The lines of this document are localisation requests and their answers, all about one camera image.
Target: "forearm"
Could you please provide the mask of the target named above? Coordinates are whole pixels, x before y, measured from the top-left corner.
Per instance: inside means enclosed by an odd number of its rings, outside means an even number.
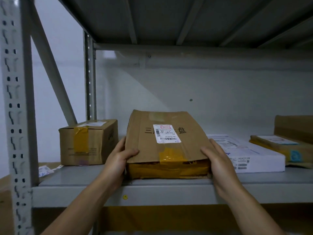
[[[107,199],[108,188],[105,178],[97,177],[42,235],[88,234]]]
[[[285,235],[244,187],[232,194],[228,204],[243,235]]]

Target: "person's left hand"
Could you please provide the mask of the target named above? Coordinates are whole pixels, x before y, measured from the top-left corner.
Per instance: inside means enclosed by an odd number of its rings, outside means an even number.
[[[116,145],[115,149],[108,156],[100,177],[105,178],[110,195],[118,189],[124,178],[124,170],[128,158],[139,153],[138,149],[125,150],[126,137],[123,137]]]

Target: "hand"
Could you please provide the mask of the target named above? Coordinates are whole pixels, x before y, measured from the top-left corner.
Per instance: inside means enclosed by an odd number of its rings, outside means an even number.
[[[221,146],[212,138],[210,138],[210,142],[217,153],[208,147],[201,147],[201,151],[211,161],[213,183],[218,195],[229,203],[234,194],[244,190],[244,187],[237,177],[231,160],[225,154]]]
[[[117,143],[115,149],[108,156],[103,171],[100,173],[100,177],[105,178],[110,195],[122,184],[127,159],[139,153],[138,149],[125,150],[125,140],[126,137],[123,137]]]

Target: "red stamp on label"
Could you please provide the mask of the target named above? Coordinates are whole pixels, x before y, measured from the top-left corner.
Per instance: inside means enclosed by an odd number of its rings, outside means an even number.
[[[171,127],[169,125],[161,125],[160,127],[161,127],[161,129],[171,129]]]

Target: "barcode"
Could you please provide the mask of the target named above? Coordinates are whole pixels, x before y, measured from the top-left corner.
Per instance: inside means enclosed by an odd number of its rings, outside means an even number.
[[[161,138],[161,139],[164,139],[164,140],[177,140],[177,138]]]

